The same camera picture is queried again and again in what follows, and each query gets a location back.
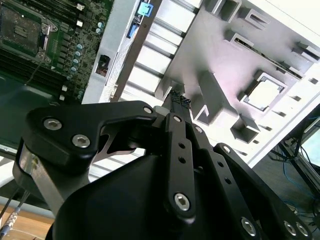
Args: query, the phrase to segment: cable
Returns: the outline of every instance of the cable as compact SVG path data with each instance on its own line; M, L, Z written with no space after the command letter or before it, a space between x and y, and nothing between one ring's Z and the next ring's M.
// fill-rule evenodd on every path
M297 182L293 181L290 177L288 177L287 171L286 171L286 163L285 163L285 162L283 163L283 174L284 174L284 176L286 177L286 179L287 179L290 183L294 184L297 188L299 188L299 189L300 189L301 191L303 191L305 194L307 194L307 195L309 195L310 197L312 197L313 199L315 199L315 197L314 197L311 193L309 193L307 189L305 189L303 186L301 186L301 185L298 184Z
M25 192L24 192L24 194L23 194L23 196L22 196L22 198L21 198L21 201L20 201L20 203L19 203L19 205L18 205L18 208L21 208L21 206L25 203L25 201L27 200L27 198L29 197L29 195L30 195L30 192L28 192L28 191L25 191Z
M306 155L306 157L307 157L307 159L308 159L309 163L312 165L312 163L311 163L311 161L310 161L310 158L309 158L309 156L308 156L307 151L304 149L304 147L303 147L303 146L300 146L300 149L301 149L301 154L302 154L302 156L305 158L305 156L304 156L304 154L303 154L303 152L302 152L302 151L304 151L304 153L305 153L305 155Z
M45 58L43 58L41 60L41 62L39 63L39 65L35 68L35 70L33 71L33 73L31 74L29 80L24 84L25 86L27 86L31 81L32 79L34 79L34 76L35 74L37 73L37 71L39 70L39 68L41 67L41 64L44 62Z
M19 187L16 188L16 190L12 193L12 195L9 197L8 201L6 201L6 204L4 205L1 213L0 213L0 219L4 216L7 208L9 207L10 202L12 201L12 199L15 197L15 195L18 193L19 191Z
M14 211L9 215L9 217L7 218L7 220L5 221L5 224L0 228L0 235L2 236L6 236L8 234L8 232L12 229L12 227L14 226L19 212L21 210L21 206L25 203L25 201L27 200L27 198L29 197L30 193L28 191L24 191L23 196L21 198L21 201L19 203L19 205L14 209Z

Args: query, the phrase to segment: rectangular slot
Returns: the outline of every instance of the rectangular slot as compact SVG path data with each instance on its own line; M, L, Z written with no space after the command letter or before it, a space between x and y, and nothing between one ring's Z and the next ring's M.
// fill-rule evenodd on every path
M292 96L292 99L296 100L297 102L300 102L301 97L299 97L299 96Z
M287 114L285 114L284 112L282 112L282 111L273 111L275 114L278 114L279 116L281 116L281 117L285 117L285 116L287 116Z
M296 75L300 76L300 79L302 79L305 75L300 72L299 70L295 69L293 66L290 66L289 64L287 64L286 62L280 62L279 64L281 64L283 67L285 67L287 70L290 70L292 71L293 73L295 73ZM277 67L276 68L277 71L281 72L282 74L284 75L287 75L289 74L285 69L282 69L282 68L279 68Z
M248 154L243 152L243 151L240 151L240 150L237 150L237 149L233 149L233 150L236 151L238 154L241 154L241 155L243 155L245 157L248 156Z
M269 19L261 15L256 10L250 8L242 9L240 18L260 30L264 30L270 23Z
M241 7L241 0L212 0L208 4L208 11L217 18L230 23Z
M107 76L109 70L110 57L101 55L95 73L103 77Z
M314 85L317 85L319 81L317 79L315 79L315 78L311 78L311 79L309 79L309 82L314 84Z
M298 48L293 49L293 52L313 63L318 63L320 61L320 52L301 42L298 43Z
M262 126L262 125L259 125L259 127L263 128L263 129L265 129L265 130L267 130L268 132L271 132L271 131L272 131L272 128L271 128L271 127L269 127L269 126Z
M253 119L240 114L240 119L230 129L233 137L236 140L246 144L251 143L254 138L260 133L259 127Z
M230 42L233 46L237 47L238 49L242 50L243 48L248 49L248 47L253 47L254 43L246 39L245 37L241 36L240 34L228 30L225 33L225 39Z
M247 39L245 39L244 37L240 36L239 34L237 35L234 35L234 40L233 42L242 46L243 48L249 50L249 51L252 51L253 53L255 54L258 54L259 56L261 56L262 58L266 59L268 62L270 62L271 64L273 64L274 66L277 67L277 70L278 71L283 71L284 73L287 73L289 75L291 75L292 77L298 79L298 80L301 80L303 78L303 76L301 76L300 74L297 74L295 71L291 70L290 68L286 67L285 65L271 59L270 57L266 56L264 53L260 52L259 50L255 49L253 47L253 43L251 43L250 41L248 41Z

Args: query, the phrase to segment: blue connector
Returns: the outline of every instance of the blue connector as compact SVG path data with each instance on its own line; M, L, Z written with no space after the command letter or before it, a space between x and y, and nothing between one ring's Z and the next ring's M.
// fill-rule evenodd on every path
M138 9L138 14L142 16L150 17L153 8L154 6L150 3L141 2Z
M136 34L136 31L137 31L137 29L139 28L139 25L138 24L136 24L136 23L133 23L132 25L131 25L131 28L130 28L130 30L129 30L129 32L128 32L128 35L126 36L128 39L131 39L135 34Z

